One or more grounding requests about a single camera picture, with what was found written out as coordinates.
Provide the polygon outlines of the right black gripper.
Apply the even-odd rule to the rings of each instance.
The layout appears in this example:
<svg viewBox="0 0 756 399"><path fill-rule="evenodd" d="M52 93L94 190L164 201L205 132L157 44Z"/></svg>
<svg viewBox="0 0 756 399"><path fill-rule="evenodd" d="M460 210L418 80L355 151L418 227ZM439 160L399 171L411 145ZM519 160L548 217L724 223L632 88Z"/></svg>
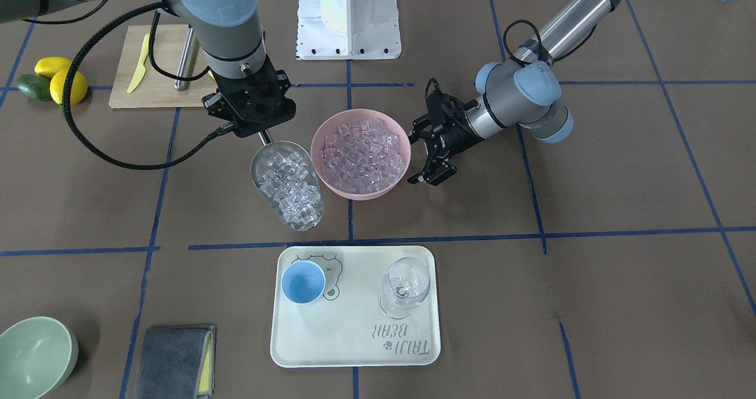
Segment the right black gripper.
<svg viewBox="0 0 756 399"><path fill-rule="evenodd" d="M265 57L257 71L237 70L241 73L239 79L210 71L217 90L202 98L203 106L211 117L225 121L210 136L234 133L245 138L295 117L295 102L285 97L291 82L285 71L275 69L270 57Z"/></svg>

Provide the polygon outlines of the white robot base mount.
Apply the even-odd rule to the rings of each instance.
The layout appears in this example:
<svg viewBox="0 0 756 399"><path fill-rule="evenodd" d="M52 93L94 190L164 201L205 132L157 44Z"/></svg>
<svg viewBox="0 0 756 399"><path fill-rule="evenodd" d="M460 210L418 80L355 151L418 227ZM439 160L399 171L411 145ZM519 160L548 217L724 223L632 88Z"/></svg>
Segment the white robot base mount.
<svg viewBox="0 0 756 399"><path fill-rule="evenodd" d="M397 0L299 0L297 60L393 60L402 55Z"/></svg>

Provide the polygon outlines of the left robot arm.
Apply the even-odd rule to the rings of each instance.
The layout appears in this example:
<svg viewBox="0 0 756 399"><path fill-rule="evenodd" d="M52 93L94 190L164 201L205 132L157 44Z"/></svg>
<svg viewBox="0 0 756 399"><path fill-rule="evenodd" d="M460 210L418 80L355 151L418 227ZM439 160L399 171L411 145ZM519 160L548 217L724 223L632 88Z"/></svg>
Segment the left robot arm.
<svg viewBox="0 0 756 399"><path fill-rule="evenodd" d="M598 22L623 0L569 0L505 61L478 71L478 97L464 102L442 92L435 79L426 85L427 112L413 121L410 144L424 141L423 168L410 184L437 186L455 175L451 159L510 126L521 126L545 143L565 140L574 116L560 102L562 89L552 66L591 36ZM727 2L731 0L710 0Z"/></svg>

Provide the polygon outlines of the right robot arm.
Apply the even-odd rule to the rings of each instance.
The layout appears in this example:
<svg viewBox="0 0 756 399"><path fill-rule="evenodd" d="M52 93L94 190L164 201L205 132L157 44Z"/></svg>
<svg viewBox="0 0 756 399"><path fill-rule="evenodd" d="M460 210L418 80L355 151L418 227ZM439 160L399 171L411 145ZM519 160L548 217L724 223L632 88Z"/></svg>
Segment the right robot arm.
<svg viewBox="0 0 756 399"><path fill-rule="evenodd" d="M2 22L31 19L95 0L2 0ZM185 19L217 84L203 98L210 116L228 121L243 138L288 122L295 102L285 97L289 81L265 49L258 0L153 0L162 11Z"/></svg>

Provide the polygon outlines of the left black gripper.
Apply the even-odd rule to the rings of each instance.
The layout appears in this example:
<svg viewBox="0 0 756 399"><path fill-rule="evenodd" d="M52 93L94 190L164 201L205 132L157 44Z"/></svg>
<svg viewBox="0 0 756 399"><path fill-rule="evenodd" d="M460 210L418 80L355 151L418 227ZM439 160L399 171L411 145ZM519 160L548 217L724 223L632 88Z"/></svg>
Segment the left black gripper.
<svg viewBox="0 0 756 399"><path fill-rule="evenodd" d="M408 133L410 145L425 142L427 160L423 169L408 178L408 183L438 186L456 175L451 157L481 143L467 120L465 103L448 93L432 90L426 94L427 113L415 119Z"/></svg>

